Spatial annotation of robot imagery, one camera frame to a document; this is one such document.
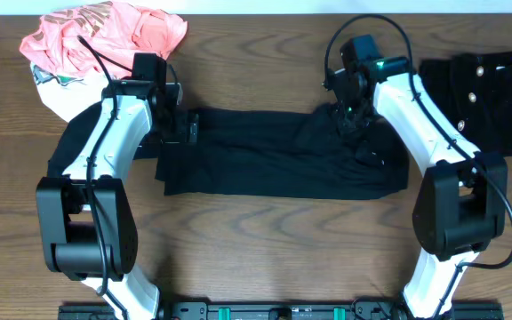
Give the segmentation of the black t-shirt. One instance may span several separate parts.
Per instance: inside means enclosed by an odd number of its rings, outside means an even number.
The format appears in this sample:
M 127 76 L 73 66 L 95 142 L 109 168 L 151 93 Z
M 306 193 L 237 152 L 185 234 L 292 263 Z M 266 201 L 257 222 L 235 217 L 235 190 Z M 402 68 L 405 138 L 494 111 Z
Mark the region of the black t-shirt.
M 199 108 L 196 144 L 163 144 L 156 179 L 184 193 L 373 200 L 405 189 L 409 156 L 382 119 L 348 126 L 335 104 L 310 114 Z

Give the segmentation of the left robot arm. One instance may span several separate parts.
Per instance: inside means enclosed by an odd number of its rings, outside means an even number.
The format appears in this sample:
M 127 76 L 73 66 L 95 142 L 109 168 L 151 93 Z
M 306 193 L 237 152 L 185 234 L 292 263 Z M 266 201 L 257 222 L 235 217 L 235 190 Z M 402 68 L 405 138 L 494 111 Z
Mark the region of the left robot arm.
M 70 121 L 36 187 L 44 261 L 96 291 L 113 319 L 161 319 L 161 293 L 136 263 L 138 231 L 124 190 L 136 154 L 163 144 L 194 144 L 198 117 L 180 109 L 182 86 L 167 82 L 167 63 L 137 53 L 131 74 L 109 80 L 92 118 Z

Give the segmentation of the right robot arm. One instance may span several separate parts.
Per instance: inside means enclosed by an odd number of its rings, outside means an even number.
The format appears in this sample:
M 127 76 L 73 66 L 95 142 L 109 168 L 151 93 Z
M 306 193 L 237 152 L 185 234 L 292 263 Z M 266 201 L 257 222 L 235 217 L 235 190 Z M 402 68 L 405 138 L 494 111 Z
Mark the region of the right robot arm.
M 394 319 L 501 319 L 497 302 L 455 302 L 468 267 L 501 236 L 507 165 L 484 154 L 455 129 L 425 93 L 405 57 L 383 57 L 371 36 L 340 48 L 343 67 L 327 81 L 347 128 L 386 120 L 419 167 L 423 180 L 412 213 L 420 255 Z

